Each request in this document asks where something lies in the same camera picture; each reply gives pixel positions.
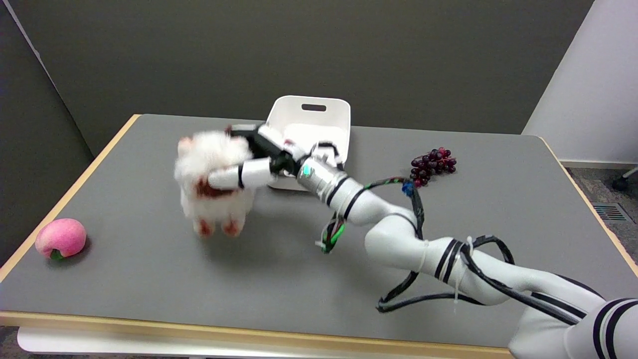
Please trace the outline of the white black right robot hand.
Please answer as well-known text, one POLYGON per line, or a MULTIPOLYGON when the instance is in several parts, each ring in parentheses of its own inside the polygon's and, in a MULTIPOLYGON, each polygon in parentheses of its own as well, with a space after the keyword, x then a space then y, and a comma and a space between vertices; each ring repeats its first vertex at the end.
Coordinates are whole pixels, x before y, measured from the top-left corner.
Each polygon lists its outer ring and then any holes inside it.
POLYGON ((308 150, 265 123, 231 125, 226 128, 233 140, 245 140, 252 157, 237 165, 209 173, 207 184, 216 190, 244 190, 274 182, 286 172, 297 175, 302 163, 310 156, 308 150))

